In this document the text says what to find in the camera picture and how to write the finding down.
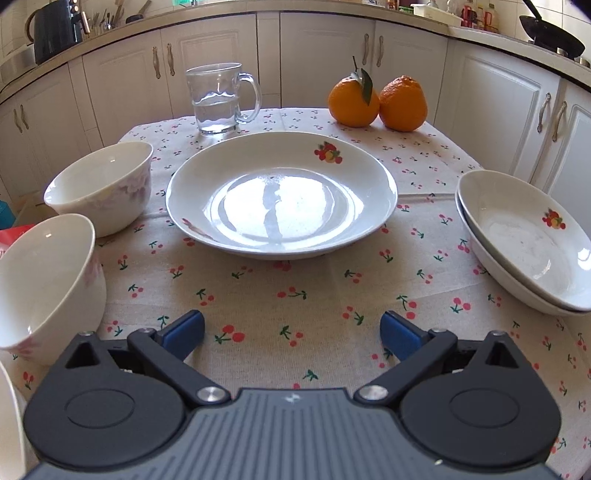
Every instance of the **glass mug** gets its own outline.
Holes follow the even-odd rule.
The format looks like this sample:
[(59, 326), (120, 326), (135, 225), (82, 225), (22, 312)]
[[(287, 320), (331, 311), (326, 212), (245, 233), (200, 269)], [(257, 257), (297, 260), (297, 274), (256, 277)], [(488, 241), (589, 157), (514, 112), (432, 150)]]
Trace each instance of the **glass mug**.
[[(261, 109), (261, 88), (250, 73), (241, 72), (240, 63), (215, 63), (187, 70), (187, 84), (195, 110), (197, 126), (203, 135), (216, 135), (236, 129), (236, 124), (252, 122)], [(252, 83), (256, 101), (248, 116), (240, 112), (238, 83)]]

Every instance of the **screw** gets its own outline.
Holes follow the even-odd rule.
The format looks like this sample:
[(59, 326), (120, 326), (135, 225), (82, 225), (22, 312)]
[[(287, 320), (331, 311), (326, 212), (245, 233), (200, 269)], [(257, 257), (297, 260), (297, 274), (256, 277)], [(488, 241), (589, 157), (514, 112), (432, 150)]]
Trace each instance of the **screw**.
[(359, 396), (368, 401), (383, 400), (388, 396), (388, 390), (381, 385), (365, 385), (359, 389)]
[(203, 387), (197, 392), (197, 398), (207, 403), (220, 401), (226, 396), (226, 392), (220, 387)]

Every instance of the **cabinet handle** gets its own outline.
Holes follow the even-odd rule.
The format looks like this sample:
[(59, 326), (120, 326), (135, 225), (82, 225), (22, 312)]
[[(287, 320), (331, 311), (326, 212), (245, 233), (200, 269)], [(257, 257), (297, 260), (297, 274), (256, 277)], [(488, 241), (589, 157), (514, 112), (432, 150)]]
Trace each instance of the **cabinet handle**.
[(170, 74), (174, 77), (174, 57), (172, 44), (167, 45), (168, 48), (168, 66), (170, 67)]
[(154, 54), (154, 58), (152, 59), (152, 63), (154, 64), (154, 71), (156, 72), (156, 78), (160, 79), (160, 62), (158, 61), (158, 47), (152, 48), (152, 54)]
[(363, 60), (362, 64), (365, 65), (368, 62), (368, 55), (369, 55), (369, 34), (365, 34), (365, 50), (363, 51)]
[(550, 103), (550, 100), (552, 100), (552, 95), (550, 95), (550, 92), (546, 93), (546, 100), (544, 100), (544, 103), (542, 104), (542, 108), (540, 108), (540, 119), (538, 120), (538, 133), (542, 133), (542, 119), (544, 118), (544, 111), (546, 110), (546, 107), (548, 106), (548, 104)]
[(556, 124), (554, 125), (554, 134), (552, 135), (552, 142), (556, 142), (558, 140), (558, 126), (560, 125), (560, 119), (564, 115), (564, 111), (566, 110), (566, 102), (562, 102), (560, 106), (560, 110), (558, 111), (558, 117), (556, 119)]
[(18, 128), (18, 131), (19, 131), (20, 133), (22, 133), (22, 128), (21, 128), (21, 126), (18, 124), (18, 115), (17, 115), (17, 109), (16, 109), (16, 108), (13, 108), (13, 109), (12, 109), (12, 111), (14, 112), (14, 124), (17, 126), (17, 128)]
[(25, 109), (22, 106), (22, 103), (21, 103), (21, 120), (22, 120), (22, 124), (25, 126), (25, 128), (27, 130), (29, 130), (29, 124), (27, 123), (27, 120), (25, 119)]
[(379, 36), (379, 56), (378, 56), (378, 61), (376, 62), (376, 67), (381, 67), (382, 66), (382, 57), (384, 56), (384, 36), (380, 35)]

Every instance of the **white bowl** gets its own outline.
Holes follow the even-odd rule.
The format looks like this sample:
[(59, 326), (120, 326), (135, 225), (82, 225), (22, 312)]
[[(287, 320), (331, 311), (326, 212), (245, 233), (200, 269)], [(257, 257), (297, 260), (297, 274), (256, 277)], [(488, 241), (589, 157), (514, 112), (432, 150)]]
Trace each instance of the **white bowl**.
[(35, 225), (0, 260), (0, 349), (51, 365), (105, 312), (90, 220), (71, 213)]
[(232, 138), (189, 158), (166, 207), (195, 240), (247, 257), (309, 258), (377, 230), (398, 198), (388, 170), (360, 148), (300, 132)]
[(508, 293), (513, 295), (517, 300), (525, 303), (528, 307), (537, 310), (538, 312), (545, 313), (548, 315), (554, 315), (559, 317), (569, 316), (584, 316), (589, 315), (589, 312), (577, 312), (574, 310), (564, 310), (551, 303), (545, 301), (542, 297), (536, 295), (531, 290), (528, 290), (525, 286), (519, 283), (514, 277), (512, 277), (507, 270), (505, 270), (499, 262), (497, 262), (492, 255), (486, 251), (483, 245), (478, 241), (476, 235), (470, 229), (468, 225), (462, 204), (460, 202), (459, 195), (456, 191), (456, 209), (460, 216), (460, 220), (464, 224), (468, 235), (470, 236), (470, 249), (478, 257), (478, 260), (484, 268), (491, 274), (501, 287), (503, 287)]
[(0, 479), (18, 480), (37, 463), (22, 428), (27, 403), (0, 363)]
[(457, 191), (470, 229), (516, 280), (562, 309), (591, 311), (591, 241), (562, 206), (490, 170), (466, 173)]
[(43, 197), (57, 213), (80, 213), (96, 236), (123, 230), (150, 199), (152, 145), (123, 142), (82, 157), (62, 171)]

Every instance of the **cherry print tablecloth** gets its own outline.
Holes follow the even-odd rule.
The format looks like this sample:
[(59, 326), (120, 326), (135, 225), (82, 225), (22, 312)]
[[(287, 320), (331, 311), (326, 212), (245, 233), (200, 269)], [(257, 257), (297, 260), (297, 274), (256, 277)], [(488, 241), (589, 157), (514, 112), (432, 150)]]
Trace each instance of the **cherry print tablecloth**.
[[(262, 110), (236, 135), (270, 130), (317, 132), (373, 154), (400, 190), (392, 218), (368, 238), (310, 260), (266, 262), (215, 250), (174, 226), (164, 196), (178, 167), (220, 140), (199, 137), (192, 117), (135, 127), (122, 141), (154, 146), (152, 195), (129, 228), (97, 240), (108, 289), (100, 337), (160, 329), (197, 308), (206, 317), (206, 338), (187, 361), (233, 393), (241, 386), (352, 392), (396, 362), (379, 341), (386, 309), (460, 338), (506, 330), (561, 408), (549, 465), (564, 478), (579, 478), (591, 465), (588, 320), (529, 309), (470, 252), (453, 193), (459, 176), (478, 164), (428, 124), (411, 134), (387, 131), (379, 120), (351, 129), (326, 110)], [(23, 359), (5, 354), (2, 361), (25, 395), (44, 375)]]

